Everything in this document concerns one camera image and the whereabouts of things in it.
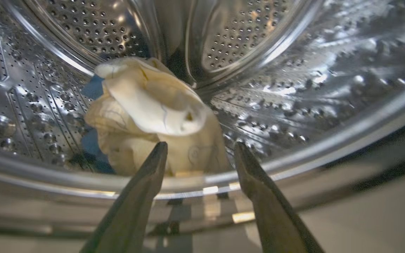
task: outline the white cloth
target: white cloth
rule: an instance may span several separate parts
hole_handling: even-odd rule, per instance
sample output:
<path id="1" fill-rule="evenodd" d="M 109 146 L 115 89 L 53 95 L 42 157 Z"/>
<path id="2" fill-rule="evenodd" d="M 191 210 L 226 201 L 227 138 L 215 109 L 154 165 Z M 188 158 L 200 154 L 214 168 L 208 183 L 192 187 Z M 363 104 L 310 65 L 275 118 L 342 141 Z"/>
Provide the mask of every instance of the white cloth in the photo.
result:
<path id="1" fill-rule="evenodd" d="M 168 144 L 169 175 L 228 170 L 217 117 L 157 59 L 117 59 L 95 73 L 104 93 L 85 121 L 117 174 L 135 173 L 159 141 Z"/>

